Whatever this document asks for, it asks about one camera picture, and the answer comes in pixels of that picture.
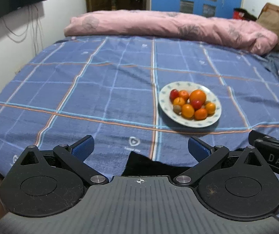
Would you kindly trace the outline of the large orange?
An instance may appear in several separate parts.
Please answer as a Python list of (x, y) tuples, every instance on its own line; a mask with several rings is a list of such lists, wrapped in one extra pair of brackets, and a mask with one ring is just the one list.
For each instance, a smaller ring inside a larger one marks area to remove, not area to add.
[(190, 102), (199, 101), (201, 104), (204, 104), (206, 102), (206, 94), (200, 89), (194, 90), (190, 93), (189, 100)]

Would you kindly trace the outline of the small orange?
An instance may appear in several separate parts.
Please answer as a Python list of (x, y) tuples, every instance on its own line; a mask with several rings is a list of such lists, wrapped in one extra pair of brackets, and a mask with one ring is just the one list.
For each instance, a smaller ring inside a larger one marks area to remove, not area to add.
[(205, 108), (200, 108), (195, 111), (194, 119), (197, 121), (205, 120), (208, 117), (208, 112)]
[(216, 104), (213, 102), (207, 102), (205, 104), (205, 109), (206, 109), (208, 115), (213, 115), (216, 111)]
[(173, 100), (173, 105), (174, 106), (183, 106), (185, 104), (185, 99), (182, 97), (177, 97)]

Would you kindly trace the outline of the blue plaid bedsheet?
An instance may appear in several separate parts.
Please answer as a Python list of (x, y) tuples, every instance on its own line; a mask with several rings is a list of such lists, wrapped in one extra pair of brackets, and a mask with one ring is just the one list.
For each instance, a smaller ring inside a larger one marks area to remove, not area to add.
[[(0, 174), (28, 145), (51, 150), (91, 135), (86, 163), (121, 175), (130, 153), (193, 166), (188, 138), (231, 150), (255, 129), (279, 139), (279, 80), (271, 59), (203, 42), (138, 36), (68, 37), (27, 63), (0, 93)], [(221, 102), (213, 125), (171, 120), (159, 93), (175, 81), (210, 89)]]

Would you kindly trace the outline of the black and red bag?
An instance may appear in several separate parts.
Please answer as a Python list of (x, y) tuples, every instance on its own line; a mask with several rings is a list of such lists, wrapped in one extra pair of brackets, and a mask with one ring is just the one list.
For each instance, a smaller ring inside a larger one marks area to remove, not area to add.
[(256, 21), (257, 18), (250, 14), (247, 10), (242, 8), (234, 8), (233, 10), (233, 19), (245, 20), (245, 21)]

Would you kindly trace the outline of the brown longan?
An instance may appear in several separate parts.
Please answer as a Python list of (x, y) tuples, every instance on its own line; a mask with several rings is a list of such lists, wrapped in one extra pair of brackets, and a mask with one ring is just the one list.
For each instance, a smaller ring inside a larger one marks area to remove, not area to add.
[(173, 106), (173, 111), (178, 114), (178, 115), (181, 115), (181, 112), (182, 112), (182, 107), (180, 105), (174, 105)]

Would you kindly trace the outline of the medium tangerine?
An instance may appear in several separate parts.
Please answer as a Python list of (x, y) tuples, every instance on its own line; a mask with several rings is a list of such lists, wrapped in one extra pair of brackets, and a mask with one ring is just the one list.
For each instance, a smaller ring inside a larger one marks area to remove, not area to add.
[(179, 91), (179, 97), (183, 98), (185, 101), (189, 99), (189, 93), (186, 90)]

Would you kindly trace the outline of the white floral plate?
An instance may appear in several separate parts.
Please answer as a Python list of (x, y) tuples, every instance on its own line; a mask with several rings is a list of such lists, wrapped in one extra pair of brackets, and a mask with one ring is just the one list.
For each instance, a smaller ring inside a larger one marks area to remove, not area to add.
[[(206, 94), (206, 100), (212, 102), (216, 105), (216, 111), (214, 114), (209, 115), (203, 121), (196, 121), (195, 119), (185, 119), (181, 115), (173, 111), (173, 104), (170, 100), (171, 90), (186, 90), (189, 94), (194, 90), (202, 90)], [(162, 88), (159, 93), (159, 105), (162, 111), (173, 121), (180, 125), (184, 125), (190, 128), (204, 128), (216, 123), (222, 112), (221, 103), (218, 97), (207, 87), (200, 85), (198, 83), (188, 82), (188, 81), (177, 81), (167, 84)]]

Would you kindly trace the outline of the pink folded duvet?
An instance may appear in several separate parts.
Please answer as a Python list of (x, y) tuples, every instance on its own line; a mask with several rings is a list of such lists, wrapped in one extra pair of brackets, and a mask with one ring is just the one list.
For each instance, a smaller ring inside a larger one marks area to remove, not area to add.
[(137, 35), (201, 41), (262, 56), (278, 44), (276, 33), (254, 21), (205, 18), (180, 12), (95, 11), (73, 17), (65, 36)]

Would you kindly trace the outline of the red cherry tomato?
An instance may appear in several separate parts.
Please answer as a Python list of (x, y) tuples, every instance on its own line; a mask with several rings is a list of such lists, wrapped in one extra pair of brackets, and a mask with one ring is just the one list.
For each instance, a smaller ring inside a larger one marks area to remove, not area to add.
[(177, 97), (179, 97), (179, 91), (177, 89), (171, 90), (170, 101), (173, 102)]
[(190, 104), (194, 110), (199, 110), (202, 108), (203, 102), (201, 100), (192, 100), (190, 101)]

